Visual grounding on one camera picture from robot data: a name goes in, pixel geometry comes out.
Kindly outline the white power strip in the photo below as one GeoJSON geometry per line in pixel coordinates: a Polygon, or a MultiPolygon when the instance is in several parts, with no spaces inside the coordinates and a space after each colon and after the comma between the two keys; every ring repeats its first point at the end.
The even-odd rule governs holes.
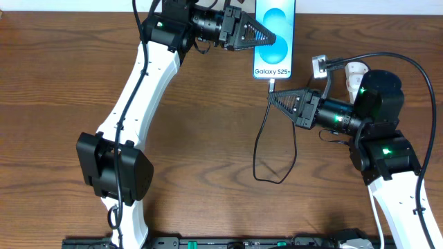
{"type": "Polygon", "coordinates": [[[346,87],[352,104],[355,102],[359,93],[362,77],[362,75],[351,75],[347,78],[346,87]]]}

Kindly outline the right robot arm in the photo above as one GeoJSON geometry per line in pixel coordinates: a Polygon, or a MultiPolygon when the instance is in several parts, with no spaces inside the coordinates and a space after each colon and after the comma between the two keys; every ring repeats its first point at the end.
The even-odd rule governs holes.
{"type": "Polygon", "coordinates": [[[350,137],[352,164],[381,206],[398,248],[442,247],[426,200],[425,165],[397,128],[404,93],[394,73],[365,73],[353,103],[324,98],[309,88],[275,91],[268,100],[297,127],[318,125],[350,137]]]}

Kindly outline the blue screen Galaxy smartphone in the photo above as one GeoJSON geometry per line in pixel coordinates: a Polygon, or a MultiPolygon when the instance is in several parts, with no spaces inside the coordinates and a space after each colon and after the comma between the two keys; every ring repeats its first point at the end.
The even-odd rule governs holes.
{"type": "Polygon", "coordinates": [[[288,79],[292,75],[295,0],[256,0],[255,19],[275,35],[272,45],[254,50],[253,77],[288,79]]]}

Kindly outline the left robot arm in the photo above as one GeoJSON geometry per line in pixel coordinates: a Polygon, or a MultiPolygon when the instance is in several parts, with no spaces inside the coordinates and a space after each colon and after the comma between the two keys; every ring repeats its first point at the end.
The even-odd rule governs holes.
{"type": "Polygon", "coordinates": [[[186,53],[198,41],[236,51],[270,46],[276,36],[241,8],[212,10],[194,0],[153,1],[136,20],[139,45],[118,101],[95,133],[81,133],[76,151],[84,177],[107,209],[110,248],[142,248],[143,217],[154,168],[144,153],[150,124],[186,53]]]}

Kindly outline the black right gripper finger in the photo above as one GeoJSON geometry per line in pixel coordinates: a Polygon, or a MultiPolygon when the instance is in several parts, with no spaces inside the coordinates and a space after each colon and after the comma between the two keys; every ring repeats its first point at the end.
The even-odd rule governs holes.
{"type": "Polygon", "coordinates": [[[308,88],[274,91],[268,94],[268,101],[291,120],[302,114],[308,88]]]}
{"type": "Polygon", "coordinates": [[[327,82],[326,82],[323,94],[321,96],[322,99],[328,98],[329,92],[330,92],[332,85],[333,85],[333,70],[330,68],[327,68],[326,73],[327,73],[327,77],[326,77],[327,82]]]}

